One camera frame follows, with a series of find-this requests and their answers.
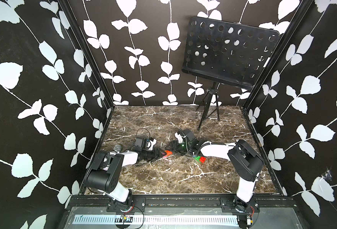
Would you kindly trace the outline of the green lego brick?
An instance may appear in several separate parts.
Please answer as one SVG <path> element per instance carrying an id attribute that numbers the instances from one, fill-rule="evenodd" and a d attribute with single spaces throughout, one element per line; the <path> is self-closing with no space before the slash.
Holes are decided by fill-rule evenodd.
<path id="1" fill-rule="evenodd" d="M 201 162 L 201 156 L 197 156 L 194 158 L 196 161 Z"/>

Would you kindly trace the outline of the red lego brick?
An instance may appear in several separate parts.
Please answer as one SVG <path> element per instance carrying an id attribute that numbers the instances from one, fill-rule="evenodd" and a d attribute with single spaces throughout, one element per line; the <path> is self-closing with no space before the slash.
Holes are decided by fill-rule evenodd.
<path id="1" fill-rule="evenodd" d="M 205 158 L 205 157 L 202 157 L 202 156 L 200 156 L 200 157 L 199 157 L 199 161 L 200 161 L 201 163 L 204 163 L 204 162 L 206 161 L 206 158 Z"/>

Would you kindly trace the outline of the orange lego brick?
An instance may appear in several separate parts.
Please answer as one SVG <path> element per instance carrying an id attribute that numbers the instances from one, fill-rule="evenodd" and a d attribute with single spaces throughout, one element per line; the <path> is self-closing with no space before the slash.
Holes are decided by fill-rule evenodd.
<path id="1" fill-rule="evenodd" d="M 173 153 L 169 150 L 165 150 L 166 156 L 171 156 Z"/>

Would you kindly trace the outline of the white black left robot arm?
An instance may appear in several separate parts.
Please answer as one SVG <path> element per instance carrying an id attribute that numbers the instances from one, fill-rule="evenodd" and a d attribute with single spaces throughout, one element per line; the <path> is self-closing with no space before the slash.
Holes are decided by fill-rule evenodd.
<path id="1" fill-rule="evenodd" d="M 115 146 L 113 151 L 99 151 L 85 175 L 85 185 L 105 193 L 115 201 L 129 205 L 131 190 L 119 182 L 122 168 L 141 161 L 153 162 L 165 157 L 167 153 L 154 147 L 155 143 L 153 138 L 137 137 L 126 151 L 119 150 L 118 146 Z"/>

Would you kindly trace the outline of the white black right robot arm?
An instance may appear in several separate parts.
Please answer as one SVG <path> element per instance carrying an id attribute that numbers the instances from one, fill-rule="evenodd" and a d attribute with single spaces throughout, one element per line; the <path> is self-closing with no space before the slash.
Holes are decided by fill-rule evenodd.
<path id="1" fill-rule="evenodd" d="M 216 157 L 231 162 L 239 175 L 239 184 L 233 205 L 238 212 L 245 212 L 251 207 L 256 181 L 264 166 L 264 160 L 245 140 L 234 143 L 214 143 L 198 140 L 189 130 L 179 130 L 165 149 L 172 153 L 191 157 Z"/>

